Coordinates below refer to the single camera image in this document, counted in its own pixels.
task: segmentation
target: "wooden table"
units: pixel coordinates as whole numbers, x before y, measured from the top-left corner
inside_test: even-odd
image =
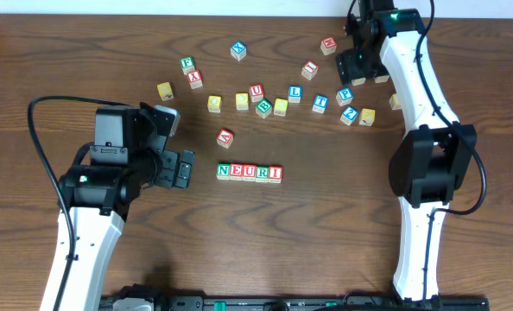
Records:
[[[353,106],[377,110],[371,127],[339,121],[334,55],[320,39],[349,48],[341,18],[176,16],[0,16],[0,310],[36,310],[53,261],[56,196],[30,142],[32,98],[67,94],[162,104],[156,85],[175,87],[181,114],[170,149],[197,154],[188,190],[152,188],[136,200],[111,260],[104,292],[133,282],[208,295],[342,295],[384,292],[395,272],[401,213],[387,177],[403,133],[389,81],[353,87]],[[248,55],[230,56],[241,40]],[[439,284],[443,295],[485,295],[513,310],[513,21],[438,20],[429,47],[440,84],[464,124],[478,130],[490,192],[472,216],[448,216]],[[191,90],[179,59],[192,55],[204,87]],[[301,77],[306,60],[318,75]],[[286,117],[262,120],[234,94],[262,83],[269,100],[304,89]],[[331,100],[311,112],[314,95]],[[209,95],[222,113],[206,109]],[[95,107],[41,104],[35,122],[57,175],[93,139]],[[235,131],[230,149],[216,144]],[[218,162],[280,164],[281,185],[217,181]],[[478,195],[472,164],[452,203]]]

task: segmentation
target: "toy block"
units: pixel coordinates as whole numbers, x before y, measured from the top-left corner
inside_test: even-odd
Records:
[[[275,101],[274,114],[285,117],[285,113],[288,111],[288,101],[281,98],[276,98]]]
[[[243,164],[230,165],[230,181],[243,180]]]
[[[374,82],[376,83],[384,83],[384,82],[387,82],[389,81],[389,75],[386,74],[384,76],[377,76],[377,77],[374,77]]]
[[[159,91],[159,95],[161,95],[162,101],[174,98],[170,82],[161,83],[160,85],[156,86],[156,89]]]
[[[337,48],[337,42],[335,41],[335,39],[333,39],[333,37],[326,38],[322,40],[320,48],[324,55],[329,55],[335,52],[335,49]]]
[[[302,87],[290,86],[288,102],[299,104],[301,102],[301,98],[302,98]]]
[[[347,125],[351,125],[352,121],[356,120],[358,116],[358,110],[352,108],[351,106],[346,107],[345,111],[341,115],[341,122]]]
[[[337,97],[335,97],[335,98],[337,99],[337,102],[339,103],[340,106],[350,104],[352,102],[351,89],[349,89],[348,87],[346,87],[344,89],[340,89],[337,92]]]
[[[271,112],[272,104],[266,99],[263,99],[263,101],[256,105],[256,114],[259,115],[261,118],[266,118],[270,115]]]
[[[220,105],[222,104],[222,98],[220,96],[209,96],[208,97],[208,110],[210,112],[220,113]]]
[[[219,164],[216,167],[216,178],[222,181],[230,180],[230,164]]]
[[[195,71],[195,62],[193,61],[193,57],[187,56],[180,59],[181,71],[184,72],[184,75]]]
[[[247,47],[241,41],[237,41],[231,46],[230,53],[234,59],[240,61],[247,55]]]
[[[282,183],[283,168],[281,167],[270,167],[268,174],[269,183]]]
[[[398,101],[398,95],[396,95],[396,93],[389,99],[389,104],[392,110],[402,109],[401,102]]]
[[[360,86],[364,82],[366,82],[366,78],[354,79],[351,81],[353,86]]]
[[[268,167],[256,168],[256,182],[268,182]]]
[[[226,149],[230,148],[231,143],[233,143],[233,133],[227,130],[221,130],[218,136],[216,136],[216,143]]]
[[[302,67],[302,76],[311,80],[318,73],[318,65],[309,60],[305,66]]]
[[[376,119],[376,111],[373,109],[363,108],[362,113],[360,113],[360,125],[371,126],[374,124],[374,120]]]
[[[249,86],[250,101],[253,103],[259,102],[264,99],[263,85]]]
[[[249,94],[237,93],[236,94],[236,107],[238,110],[249,110]]]
[[[243,180],[244,181],[255,181],[257,177],[257,166],[256,165],[243,165]]]
[[[314,105],[312,105],[312,111],[324,113],[328,101],[329,98],[326,96],[316,95],[316,98],[314,99]]]
[[[189,85],[191,88],[194,89],[203,86],[203,79],[201,78],[201,73],[199,70],[188,73],[187,78],[189,79]]]

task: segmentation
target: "white backdrop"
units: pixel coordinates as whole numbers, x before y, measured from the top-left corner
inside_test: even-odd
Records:
[[[0,13],[346,16],[351,0],[0,0]],[[513,0],[437,0],[438,17],[513,18]],[[395,0],[429,15],[428,0]]]

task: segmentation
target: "white wall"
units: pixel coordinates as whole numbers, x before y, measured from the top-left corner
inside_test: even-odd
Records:
[[[351,0],[0,0],[0,13],[346,16]],[[437,0],[438,17],[513,18],[513,0]],[[428,0],[395,0],[429,16]]]

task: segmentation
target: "wooden tabletop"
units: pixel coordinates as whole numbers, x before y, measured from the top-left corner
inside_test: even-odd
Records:
[[[352,105],[377,111],[371,127],[339,121],[334,54],[352,45],[342,18],[179,16],[0,16],[0,310],[36,310],[53,261],[56,196],[30,142],[26,110],[42,95],[75,95],[136,105],[165,104],[181,121],[169,149],[196,153],[188,190],[152,188],[130,207],[104,293],[143,282],[207,295],[343,295],[386,292],[395,272],[401,212],[387,167],[403,134],[389,81],[352,88]],[[491,310],[513,310],[513,21],[437,20],[429,50],[439,82],[463,124],[478,131],[490,183],[470,217],[447,216],[438,278],[443,295],[485,295]],[[241,40],[237,62],[230,45]],[[180,58],[192,55],[204,87],[191,90]],[[301,67],[314,60],[312,81]],[[162,103],[156,85],[174,85]],[[234,95],[262,83],[266,98],[303,87],[286,117],[262,120]],[[311,112],[315,94],[330,99]],[[209,95],[222,96],[220,114]],[[40,104],[35,124],[55,173],[93,140],[95,107]],[[235,131],[229,149],[216,144]],[[284,167],[281,185],[217,181],[219,162]],[[454,209],[478,196],[470,165]]]

